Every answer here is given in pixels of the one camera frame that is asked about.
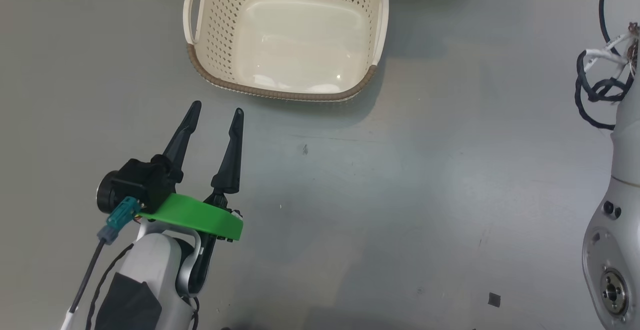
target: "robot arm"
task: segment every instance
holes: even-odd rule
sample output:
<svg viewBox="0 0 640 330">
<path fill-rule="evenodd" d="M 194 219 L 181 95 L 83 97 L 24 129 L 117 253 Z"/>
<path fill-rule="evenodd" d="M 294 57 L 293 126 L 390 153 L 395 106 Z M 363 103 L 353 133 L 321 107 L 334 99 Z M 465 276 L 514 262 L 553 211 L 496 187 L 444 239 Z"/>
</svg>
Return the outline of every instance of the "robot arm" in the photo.
<svg viewBox="0 0 640 330">
<path fill-rule="evenodd" d="M 593 88 L 586 82 L 585 72 L 593 65 L 591 59 L 583 63 L 583 52 L 578 62 L 576 104 L 580 115 L 598 128 L 613 130 L 613 160 L 608 189 L 597 207 L 585 232 L 582 244 L 582 270 L 598 318 L 607 330 L 640 329 L 640 82 L 638 74 L 638 24 L 631 24 L 629 33 L 611 40 L 604 24 L 604 0 L 600 0 L 599 17 L 605 40 L 605 49 L 592 51 L 594 59 L 601 57 L 620 64 L 615 77 L 600 81 Z M 626 54 L 615 49 L 621 40 L 631 39 Z M 626 83 L 618 81 L 624 68 L 630 66 Z M 613 87 L 622 92 L 607 95 Z M 589 100 L 620 102 L 616 124 L 599 123 L 580 103 L 585 89 Z"/>
<path fill-rule="evenodd" d="M 112 262 L 95 291 L 86 328 L 98 299 L 100 286 L 115 262 L 130 250 L 110 284 L 96 316 L 100 330 L 187 330 L 192 320 L 197 327 L 196 298 L 207 279 L 216 240 L 240 239 L 243 218 L 227 207 L 225 194 L 240 190 L 240 161 L 244 113 L 236 109 L 230 141 L 219 172 L 213 177 L 213 193 L 203 202 L 176 194 L 182 182 L 182 164 L 190 134 L 195 131 L 201 103 L 194 102 L 162 155 L 150 162 L 128 161 L 118 171 L 108 173 L 100 183 L 96 202 L 100 211 L 110 214 L 98 233 L 98 249 L 90 262 L 80 290 L 67 312 L 62 329 L 71 323 L 87 280 L 104 244 L 110 245 L 126 223 L 140 223 L 136 241 Z M 166 231 L 193 238 L 194 246 Z"/>
</svg>

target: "white cable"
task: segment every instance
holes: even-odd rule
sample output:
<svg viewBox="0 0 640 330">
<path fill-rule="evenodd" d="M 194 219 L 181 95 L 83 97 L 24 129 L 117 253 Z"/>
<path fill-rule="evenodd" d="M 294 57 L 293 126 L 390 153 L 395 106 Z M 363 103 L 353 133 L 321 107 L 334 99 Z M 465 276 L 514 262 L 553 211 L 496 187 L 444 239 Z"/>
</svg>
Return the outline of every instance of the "white cable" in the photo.
<svg viewBox="0 0 640 330">
<path fill-rule="evenodd" d="M 627 63 L 618 64 L 617 68 L 615 68 L 615 70 L 617 70 L 617 73 L 615 73 L 615 76 L 613 77 L 613 79 L 616 79 L 616 80 L 620 79 L 620 77 L 622 76 L 622 73 L 625 72 L 625 68 L 627 67 L 627 65 L 628 65 Z"/>
<path fill-rule="evenodd" d="M 636 38 L 636 36 L 631 33 L 621 34 L 617 38 L 614 38 L 613 40 L 606 43 L 603 49 L 587 49 L 587 54 L 585 55 L 585 58 L 590 57 L 591 59 L 589 59 L 589 61 L 587 61 L 587 63 L 585 64 L 584 72 L 586 73 L 587 71 L 589 71 L 590 68 L 592 68 L 592 66 L 594 66 L 594 64 L 600 58 L 605 58 L 617 64 L 621 64 L 620 59 L 624 59 L 624 63 L 628 64 L 629 61 L 626 58 L 623 58 L 622 56 L 618 56 L 614 54 L 613 52 L 611 52 L 611 49 L 616 47 L 619 43 L 622 43 L 622 41 L 625 41 L 629 38 Z"/>
<path fill-rule="evenodd" d="M 76 313 L 75 312 L 66 312 L 66 315 L 64 316 L 64 322 L 62 323 L 62 327 L 60 327 L 60 330 L 69 330 L 71 329 L 71 323 L 74 320 L 74 315 Z"/>
</svg>

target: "basket handle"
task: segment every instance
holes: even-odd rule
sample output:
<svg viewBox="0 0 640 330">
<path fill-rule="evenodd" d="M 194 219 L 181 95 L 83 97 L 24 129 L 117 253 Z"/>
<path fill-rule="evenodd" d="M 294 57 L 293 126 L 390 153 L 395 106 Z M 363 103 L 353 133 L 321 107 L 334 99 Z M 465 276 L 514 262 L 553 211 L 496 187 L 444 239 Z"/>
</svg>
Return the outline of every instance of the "basket handle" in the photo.
<svg viewBox="0 0 640 330">
<path fill-rule="evenodd" d="M 377 34 L 375 34 L 375 46 L 373 48 L 372 65 L 378 65 L 382 57 L 382 49 L 385 47 L 387 37 L 387 25 L 389 23 L 389 0 L 380 0 L 377 14 Z"/>
<path fill-rule="evenodd" d="M 192 36 L 192 6 L 194 4 L 194 0 L 184 0 L 184 5 L 182 6 L 182 27 L 184 29 L 184 38 L 187 43 L 190 45 L 194 45 L 198 43 L 200 38 L 200 28 L 202 24 L 202 10 L 204 9 L 204 0 L 200 0 L 199 4 L 199 13 L 198 13 L 198 23 L 196 25 L 196 34 L 195 38 Z"/>
</svg>

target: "white basket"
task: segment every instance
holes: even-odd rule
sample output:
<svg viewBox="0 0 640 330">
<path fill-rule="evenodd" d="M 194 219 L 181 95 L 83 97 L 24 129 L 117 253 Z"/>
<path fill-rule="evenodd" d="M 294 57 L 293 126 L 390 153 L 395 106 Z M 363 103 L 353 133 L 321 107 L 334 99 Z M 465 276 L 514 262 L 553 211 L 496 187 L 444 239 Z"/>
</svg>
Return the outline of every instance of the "white basket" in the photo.
<svg viewBox="0 0 640 330">
<path fill-rule="evenodd" d="M 189 58 L 215 86 L 286 100 L 340 102 L 374 75 L 389 0 L 184 0 Z"/>
</svg>

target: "black screw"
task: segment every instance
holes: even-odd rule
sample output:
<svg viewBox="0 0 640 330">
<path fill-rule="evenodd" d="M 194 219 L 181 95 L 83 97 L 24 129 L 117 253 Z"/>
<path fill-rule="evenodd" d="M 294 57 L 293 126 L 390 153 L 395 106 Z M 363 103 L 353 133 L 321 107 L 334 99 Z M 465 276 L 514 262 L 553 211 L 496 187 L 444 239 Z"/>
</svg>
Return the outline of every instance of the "black screw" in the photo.
<svg viewBox="0 0 640 330">
<path fill-rule="evenodd" d="M 613 204 L 611 201 L 605 201 L 604 205 L 602 205 L 602 210 L 604 210 L 606 214 L 613 214 Z"/>
</svg>

